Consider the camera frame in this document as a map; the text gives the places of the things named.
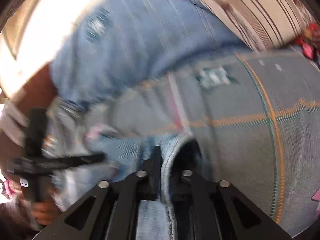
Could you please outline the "person's left hand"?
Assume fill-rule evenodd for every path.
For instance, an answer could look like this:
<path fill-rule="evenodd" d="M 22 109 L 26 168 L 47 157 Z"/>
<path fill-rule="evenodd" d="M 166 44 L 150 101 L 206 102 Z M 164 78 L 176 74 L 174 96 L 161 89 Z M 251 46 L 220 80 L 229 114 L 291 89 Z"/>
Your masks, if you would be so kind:
<path fill-rule="evenodd" d="M 31 208 L 31 215 L 44 226 L 50 225 L 60 214 L 61 211 L 52 198 L 44 202 L 34 202 Z"/>

